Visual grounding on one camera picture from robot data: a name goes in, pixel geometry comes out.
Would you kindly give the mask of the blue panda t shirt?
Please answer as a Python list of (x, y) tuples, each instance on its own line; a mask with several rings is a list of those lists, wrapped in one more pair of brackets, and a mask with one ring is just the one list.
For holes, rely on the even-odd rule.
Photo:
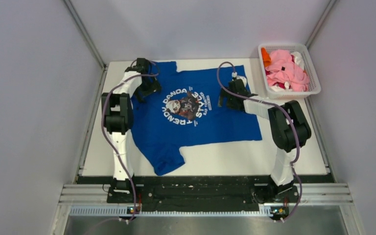
[(221, 85), (232, 79), (232, 68), (177, 71), (177, 63), (158, 62), (161, 91), (143, 102), (133, 98), (136, 147), (156, 175), (185, 164), (181, 147), (233, 141), (262, 140), (255, 115), (219, 107)]

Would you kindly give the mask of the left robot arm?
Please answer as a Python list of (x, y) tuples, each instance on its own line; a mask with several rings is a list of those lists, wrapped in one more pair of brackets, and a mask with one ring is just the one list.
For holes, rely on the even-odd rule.
[(159, 73), (155, 62), (137, 58), (126, 68), (119, 83), (101, 95), (101, 131), (114, 156), (111, 191), (118, 192), (125, 202), (134, 201), (138, 194), (129, 160), (129, 147), (133, 144), (131, 129), (134, 126), (132, 98), (144, 103), (148, 96), (160, 92)]

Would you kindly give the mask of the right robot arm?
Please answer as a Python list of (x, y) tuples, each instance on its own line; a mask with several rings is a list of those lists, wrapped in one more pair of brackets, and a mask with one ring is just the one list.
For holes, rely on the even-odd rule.
[(277, 152), (267, 194), (272, 201), (280, 202), (287, 196), (287, 191), (293, 188), (293, 165), (312, 134), (299, 102), (292, 100), (277, 104), (271, 100), (262, 100), (250, 93), (244, 81), (237, 77), (229, 81), (227, 86), (221, 87), (218, 106), (223, 105), (269, 121)]

